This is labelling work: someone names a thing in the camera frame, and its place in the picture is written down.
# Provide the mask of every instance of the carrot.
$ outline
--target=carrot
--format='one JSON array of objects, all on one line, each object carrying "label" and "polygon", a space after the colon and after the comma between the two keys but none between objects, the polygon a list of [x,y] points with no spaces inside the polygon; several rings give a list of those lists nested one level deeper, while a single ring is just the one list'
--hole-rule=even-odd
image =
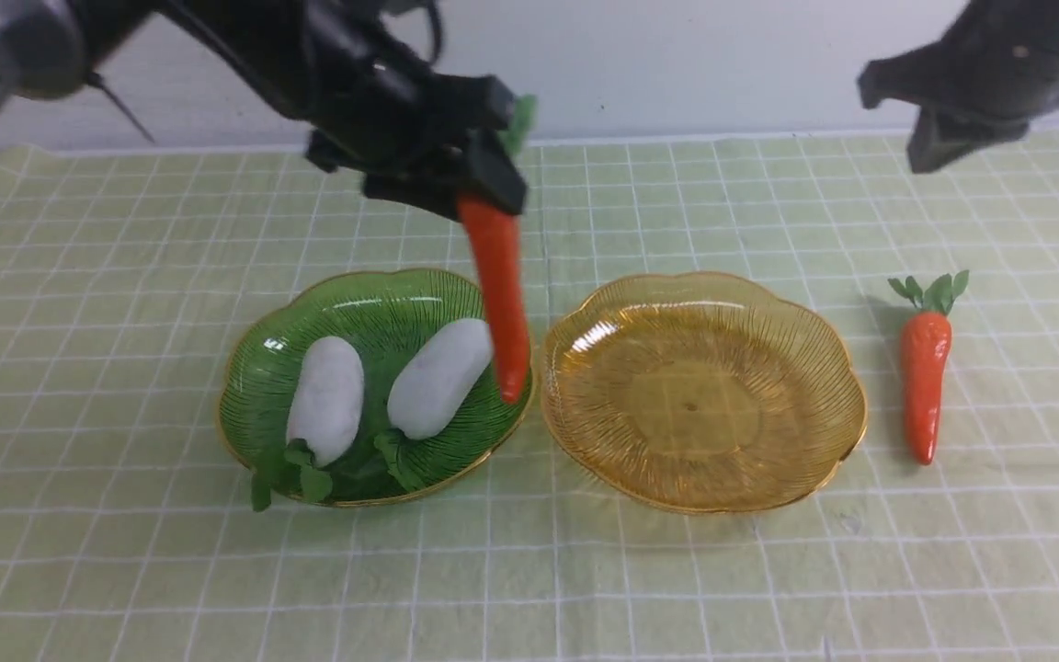
[{"label": "carrot", "polygon": [[891,278],[890,286],[915,305],[917,314],[901,328],[901,372],[904,380],[904,439],[922,465],[934,461],[937,424],[943,410],[943,374],[951,353],[954,299],[967,289],[970,271],[940,275],[923,292],[913,276]]},{"label": "carrot", "polygon": [[518,219],[467,193],[459,194],[456,209],[480,276],[501,399],[515,402],[521,397],[530,370],[530,330],[521,302]]}]

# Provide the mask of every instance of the plate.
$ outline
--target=plate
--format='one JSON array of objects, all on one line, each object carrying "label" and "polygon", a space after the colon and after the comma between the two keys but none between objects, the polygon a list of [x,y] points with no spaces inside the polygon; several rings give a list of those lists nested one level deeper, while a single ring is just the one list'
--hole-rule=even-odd
[{"label": "plate", "polygon": [[[444,269],[353,272],[319,282],[252,325],[235,346],[219,397],[219,439],[245,466],[253,466],[266,445],[283,444],[306,351],[317,339],[340,336],[362,359],[365,398],[353,446],[328,468],[335,491],[323,505],[398,503],[442,489],[513,434],[534,391],[531,370],[521,399],[505,404],[489,365],[443,432],[412,442],[408,458],[433,466],[434,481],[408,493],[388,473],[373,441],[391,429],[387,396],[394,378],[446,323],[466,317],[484,318],[480,288]],[[299,482],[281,494],[300,500]]]},{"label": "plate", "polygon": [[669,512],[806,498],[857,448],[868,417],[834,328],[726,273],[610,282],[551,328],[542,361],[555,441]]}]

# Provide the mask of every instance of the white radish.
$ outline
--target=white radish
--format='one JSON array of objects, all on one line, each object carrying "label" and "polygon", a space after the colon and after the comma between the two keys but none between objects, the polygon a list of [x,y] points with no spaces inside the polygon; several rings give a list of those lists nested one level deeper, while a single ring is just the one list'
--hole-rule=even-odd
[{"label": "white radish", "polygon": [[438,435],[492,360],[488,325],[457,319],[437,330],[391,386],[387,415],[408,440]]},{"label": "white radish", "polygon": [[358,435],[364,392],[358,351],[341,338],[320,338],[302,361],[285,441],[305,440],[315,466],[338,460]]}]

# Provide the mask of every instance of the white wall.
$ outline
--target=white wall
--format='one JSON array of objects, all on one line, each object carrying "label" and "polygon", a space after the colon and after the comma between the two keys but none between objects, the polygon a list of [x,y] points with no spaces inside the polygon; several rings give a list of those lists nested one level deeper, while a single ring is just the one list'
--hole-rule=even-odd
[{"label": "white wall", "polygon": [[[497,73],[541,99],[535,138],[907,129],[913,108],[868,112],[856,78],[867,59],[937,38],[964,0],[443,0],[451,73]],[[424,16],[396,24],[426,43]],[[161,18],[105,68],[169,146],[291,143],[275,117],[210,52]],[[1059,124],[1059,114],[1054,122]],[[0,146],[140,146],[96,92],[16,101]]]}]

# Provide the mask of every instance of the light green tablecloth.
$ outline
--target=light green tablecloth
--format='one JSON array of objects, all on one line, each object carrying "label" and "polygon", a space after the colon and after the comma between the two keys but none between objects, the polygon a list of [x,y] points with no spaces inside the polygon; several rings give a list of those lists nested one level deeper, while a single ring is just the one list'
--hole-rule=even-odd
[{"label": "light green tablecloth", "polygon": [[[248,507],[213,407],[262,314],[347,269],[470,272],[452,223],[276,154],[0,155],[0,662],[1059,661],[1059,133],[904,176],[882,138],[531,148],[537,334],[599,282],[722,269],[814,307],[869,394],[816,498],[684,519],[537,412],[405,506]],[[973,271],[936,465],[887,276]]]}]

